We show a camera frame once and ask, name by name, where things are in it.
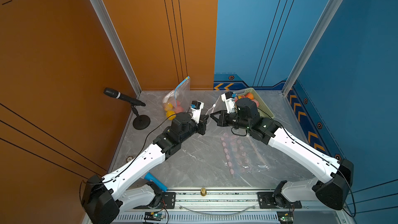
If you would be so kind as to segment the clear blue-zipper zip bag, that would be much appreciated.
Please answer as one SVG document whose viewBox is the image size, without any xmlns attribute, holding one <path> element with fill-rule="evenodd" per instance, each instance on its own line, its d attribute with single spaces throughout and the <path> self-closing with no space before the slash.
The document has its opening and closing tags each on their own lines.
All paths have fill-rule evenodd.
<svg viewBox="0 0 398 224">
<path fill-rule="evenodd" d="M 171 103 L 174 106 L 173 111 L 177 106 L 181 106 L 187 112 L 190 108 L 190 77 L 187 76 L 174 90 L 170 91 L 162 100 L 164 108 L 165 103 Z"/>
</svg>

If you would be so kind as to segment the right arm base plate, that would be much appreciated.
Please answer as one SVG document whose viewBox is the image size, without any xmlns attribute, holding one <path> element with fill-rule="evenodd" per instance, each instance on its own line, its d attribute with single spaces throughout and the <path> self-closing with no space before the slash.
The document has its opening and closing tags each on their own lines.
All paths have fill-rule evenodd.
<svg viewBox="0 0 398 224">
<path fill-rule="evenodd" d="M 258 192 L 258 202 L 260 209 L 274 209 L 274 208 L 292 208 L 301 209 L 302 204 L 300 201 L 289 202 L 282 195 L 274 195 L 272 192 Z"/>
</svg>

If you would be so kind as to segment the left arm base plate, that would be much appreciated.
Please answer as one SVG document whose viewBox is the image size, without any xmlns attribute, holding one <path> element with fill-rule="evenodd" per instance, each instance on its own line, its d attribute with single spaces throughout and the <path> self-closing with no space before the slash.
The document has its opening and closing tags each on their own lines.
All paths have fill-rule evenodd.
<svg viewBox="0 0 398 224">
<path fill-rule="evenodd" d="M 163 192 L 155 195 L 149 205 L 138 206 L 134 209 L 161 209 L 164 206 L 167 210 L 174 209 L 176 203 L 176 194 L 174 192 Z"/>
</svg>

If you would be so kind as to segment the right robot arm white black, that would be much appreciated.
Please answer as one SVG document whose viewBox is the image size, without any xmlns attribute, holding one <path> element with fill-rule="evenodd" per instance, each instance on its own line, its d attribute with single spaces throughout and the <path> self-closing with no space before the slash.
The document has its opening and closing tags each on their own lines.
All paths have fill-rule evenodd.
<svg viewBox="0 0 398 224">
<path fill-rule="evenodd" d="M 272 195 L 274 205 L 287 208 L 298 201 L 319 201 L 334 210 L 344 208 L 352 192 L 352 162 L 330 157 L 301 141 L 269 114 L 262 116 L 263 111 L 248 98 L 224 103 L 224 109 L 208 111 L 218 126 L 244 129 L 250 137 L 283 152 L 314 176 L 303 181 L 281 181 Z"/>
</svg>

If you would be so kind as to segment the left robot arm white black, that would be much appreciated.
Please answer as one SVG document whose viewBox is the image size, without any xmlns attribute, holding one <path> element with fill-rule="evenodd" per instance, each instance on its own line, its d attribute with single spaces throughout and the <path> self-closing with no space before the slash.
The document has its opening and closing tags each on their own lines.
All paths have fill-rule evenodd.
<svg viewBox="0 0 398 224">
<path fill-rule="evenodd" d="M 195 134 L 204 135 L 208 118 L 208 115 L 178 113 L 171 125 L 132 161 L 102 177 L 93 175 L 87 179 L 80 203 L 91 222 L 110 224 L 122 211 L 152 204 L 160 194 L 155 183 L 145 184 L 132 196 L 125 192 L 152 168 L 179 151 L 184 141 Z"/>
</svg>

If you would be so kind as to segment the yellow peach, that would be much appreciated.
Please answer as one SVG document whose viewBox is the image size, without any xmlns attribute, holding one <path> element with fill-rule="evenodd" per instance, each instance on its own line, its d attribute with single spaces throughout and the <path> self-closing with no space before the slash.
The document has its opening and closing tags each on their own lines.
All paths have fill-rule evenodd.
<svg viewBox="0 0 398 224">
<path fill-rule="evenodd" d="M 173 109 L 174 109 L 174 106 L 173 106 L 171 103 L 165 103 L 165 104 L 164 104 L 164 110 L 165 110 L 166 112 L 172 111 Z"/>
<path fill-rule="evenodd" d="M 176 113 L 174 111 L 167 111 L 166 117 L 168 120 L 173 120 L 176 117 Z"/>
</svg>

